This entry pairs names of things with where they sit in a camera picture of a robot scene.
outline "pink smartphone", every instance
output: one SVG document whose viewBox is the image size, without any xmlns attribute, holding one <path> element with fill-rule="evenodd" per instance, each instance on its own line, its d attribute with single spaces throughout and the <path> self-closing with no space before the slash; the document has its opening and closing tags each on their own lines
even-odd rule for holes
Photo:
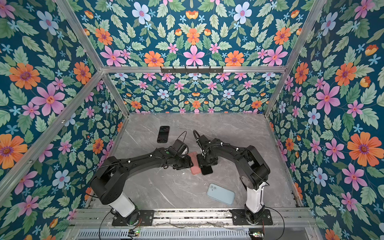
<svg viewBox="0 0 384 240">
<path fill-rule="evenodd" d="M 199 168 L 199 164 L 197 163 L 197 152 L 188 153 L 188 156 L 191 157 L 193 167 L 191 168 L 191 172 L 193 175 L 201 173 L 201 169 Z"/>
</svg>

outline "floral wallpaper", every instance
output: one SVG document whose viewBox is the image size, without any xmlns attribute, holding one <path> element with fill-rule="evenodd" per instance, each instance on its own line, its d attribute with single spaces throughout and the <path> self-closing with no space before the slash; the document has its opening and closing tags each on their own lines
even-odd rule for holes
<svg viewBox="0 0 384 240">
<path fill-rule="evenodd" d="M 0 1 L 0 179 L 93 73 L 55 3 Z"/>
<path fill-rule="evenodd" d="M 280 74 L 116 73 L 111 78 L 131 112 L 262 113 Z"/>
<path fill-rule="evenodd" d="M 313 1 L 78 4 L 78 19 L 106 66 L 276 66 L 286 63 Z"/>
<path fill-rule="evenodd" d="M 85 207 L 89 180 L 122 124 L 121 111 L 100 81 L 3 203 L 0 239 L 62 239 L 76 209 Z M 2 142 L 11 138 L 0 135 Z"/>
<path fill-rule="evenodd" d="M 331 1 L 269 115 L 327 240 L 384 239 L 384 1 Z"/>
</svg>

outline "metal beam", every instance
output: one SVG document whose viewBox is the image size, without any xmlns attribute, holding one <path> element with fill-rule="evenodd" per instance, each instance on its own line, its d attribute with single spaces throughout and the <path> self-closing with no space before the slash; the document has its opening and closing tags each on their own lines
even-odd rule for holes
<svg viewBox="0 0 384 240">
<path fill-rule="evenodd" d="M 327 2 L 327 0 L 315 0 L 312 8 L 307 16 L 307 19 L 305 20 L 303 29 L 301 31 L 300 36 L 298 37 L 295 46 L 292 49 L 292 52 L 288 58 L 287 64 L 286 64 L 286 71 L 283 73 L 283 75 L 280 77 L 280 80 L 269 100 L 268 108 L 265 111 L 265 116 L 268 117 L 269 113 L 271 112 L 274 104 L 276 103 L 279 94 L 281 90 L 284 87 L 285 81 L 288 79 L 289 74 L 292 71 L 293 66 L 296 63 L 297 58 L 299 57 L 299 54 L 301 52 L 301 49 L 304 47 L 304 44 L 319 16 L 321 13 L 321 10 L 324 6 L 324 4 Z"/>
<path fill-rule="evenodd" d="M 59 7 L 60 11 L 63 13 L 65 19 L 69 23 L 72 31 L 75 33 L 80 44 L 83 46 L 85 52 L 92 61 L 96 70 L 100 70 L 103 67 L 103 63 L 99 58 L 99 55 L 96 50 L 93 48 L 88 36 L 85 35 L 84 28 L 82 27 L 79 19 L 74 13 L 71 5 L 68 3 L 67 0 L 56 0 L 56 4 Z"/>
<path fill-rule="evenodd" d="M 4 176 L 0 182 L 0 205 L 7 199 L 11 191 L 24 177 L 33 163 L 45 151 L 47 145 L 59 133 L 64 123 L 71 119 L 72 114 L 84 102 L 89 93 L 97 86 L 102 77 L 102 72 L 97 71 L 89 80 L 89 82 L 77 93 L 72 101 L 64 108 L 64 110 L 53 120 L 51 125 L 40 135 L 40 137 L 32 144 L 23 157 L 15 164 L 13 168 Z"/>
<path fill-rule="evenodd" d="M 119 91 L 117 90 L 115 84 L 113 84 L 113 81 L 112 81 L 111 77 L 109 76 L 109 74 L 106 74 L 106 73 L 103 74 L 103 81 L 104 81 L 105 85 L 107 85 L 107 88 L 109 89 L 112 97 L 116 101 L 116 104 L 119 106 L 120 111 L 122 112 L 124 117 L 128 117 L 128 115 L 129 115 L 128 109 L 125 106 L 124 101 L 123 101 Z"/>
<path fill-rule="evenodd" d="M 184 73 L 187 69 L 188 72 L 193 70 L 194 72 L 199 72 L 199 70 L 207 71 L 209 67 L 164 67 L 163 70 L 177 71 L 177 73 Z M 223 72 L 225 73 L 284 73 L 286 71 L 285 66 L 240 66 L 240 67 L 223 67 Z M 161 73 L 162 69 L 160 67 L 130 67 L 130 66 L 121 66 L 121 67 L 103 67 L 104 73 Z"/>
</svg>

